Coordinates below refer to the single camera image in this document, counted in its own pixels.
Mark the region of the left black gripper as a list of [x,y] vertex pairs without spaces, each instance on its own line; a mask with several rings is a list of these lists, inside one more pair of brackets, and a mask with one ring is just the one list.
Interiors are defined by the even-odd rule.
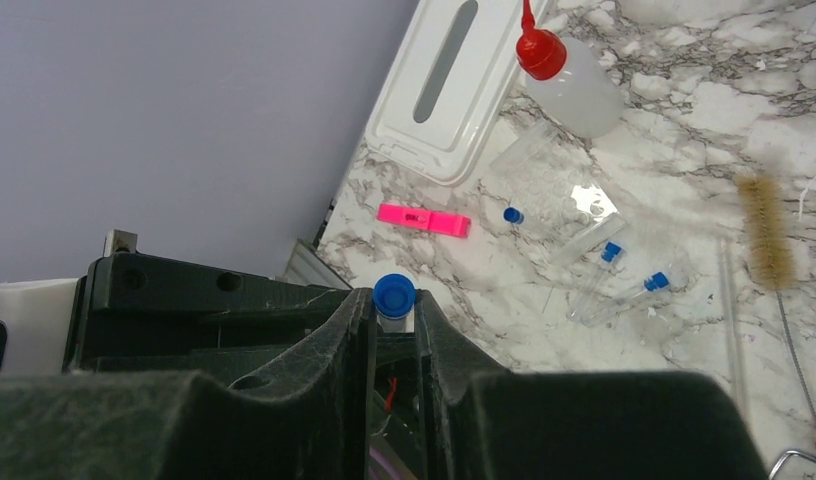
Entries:
[[104,358],[293,345],[321,326],[348,294],[115,253],[91,263],[78,281],[63,368],[91,370]]

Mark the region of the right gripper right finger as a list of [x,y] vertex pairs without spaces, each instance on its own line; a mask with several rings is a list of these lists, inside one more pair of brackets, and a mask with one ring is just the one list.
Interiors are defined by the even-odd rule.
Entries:
[[764,479],[740,414],[684,371],[515,373],[415,304],[428,479]]

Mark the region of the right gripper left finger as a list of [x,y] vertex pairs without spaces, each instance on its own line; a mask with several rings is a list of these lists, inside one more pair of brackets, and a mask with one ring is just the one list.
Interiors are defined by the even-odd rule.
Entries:
[[223,384],[198,371],[0,375],[0,479],[362,479],[376,329],[349,291]]

